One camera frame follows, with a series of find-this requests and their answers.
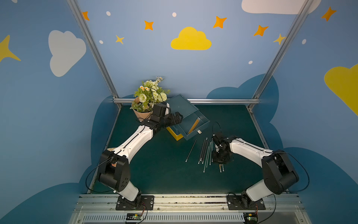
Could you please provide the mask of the teal drawer cabinet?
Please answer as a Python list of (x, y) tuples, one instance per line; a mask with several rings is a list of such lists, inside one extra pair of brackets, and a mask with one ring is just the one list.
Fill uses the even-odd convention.
[(183, 95), (179, 94), (169, 100), (167, 103), (170, 105), (171, 113), (179, 112), (183, 118), (193, 114), (199, 109), (189, 102)]

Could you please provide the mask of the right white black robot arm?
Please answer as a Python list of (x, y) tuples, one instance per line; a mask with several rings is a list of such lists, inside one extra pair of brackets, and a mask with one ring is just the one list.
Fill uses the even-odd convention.
[(291, 160), (282, 150), (264, 149), (235, 136), (213, 134), (212, 140), (215, 148), (212, 153), (214, 163), (226, 164), (230, 162), (232, 154), (238, 154), (262, 169), (263, 179), (241, 193), (241, 204), (244, 207), (250, 207), (263, 197), (280, 195), (299, 181)]

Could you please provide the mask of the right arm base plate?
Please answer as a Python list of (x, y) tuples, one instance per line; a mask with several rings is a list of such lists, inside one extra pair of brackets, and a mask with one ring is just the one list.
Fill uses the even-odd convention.
[(254, 202), (247, 196), (234, 194), (227, 195), (226, 199), (229, 210), (266, 210), (262, 199)]

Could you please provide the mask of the teal drawer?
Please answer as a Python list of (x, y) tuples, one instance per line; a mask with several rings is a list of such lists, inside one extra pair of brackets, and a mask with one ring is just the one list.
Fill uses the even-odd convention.
[[(198, 117), (201, 118), (201, 121), (199, 122), (197, 128), (191, 134), (187, 135)], [(209, 124), (210, 120), (200, 111), (196, 111), (193, 114), (185, 117), (180, 124), (171, 126), (170, 128), (173, 129), (177, 134), (182, 134), (185, 140), (189, 140), (194, 136), (202, 133), (206, 128), (209, 127)]]

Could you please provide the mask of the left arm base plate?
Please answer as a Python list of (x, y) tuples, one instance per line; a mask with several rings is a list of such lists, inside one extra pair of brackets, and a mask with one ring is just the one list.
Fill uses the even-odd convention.
[(115, 209), (117, 211), (139, 211), (145, 208), (145, 210), (152, 211), (154, 199), (155, 197), (153, 195), (139, 195), (134, 201), (129, 201), (123, 196), (119, 196)]

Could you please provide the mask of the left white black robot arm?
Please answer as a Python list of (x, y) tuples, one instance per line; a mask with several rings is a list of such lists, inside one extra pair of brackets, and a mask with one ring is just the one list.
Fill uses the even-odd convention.
[(160, 116), (152, 114), (149, 119), (143, 120), (124, 143), (101, 154), (97, 180), (127, 201), (139, 203), (140, 190), (130, 181), (131, 160), (160, 130), (180, 124), (182, 120), (183, 116), (178, 112)]

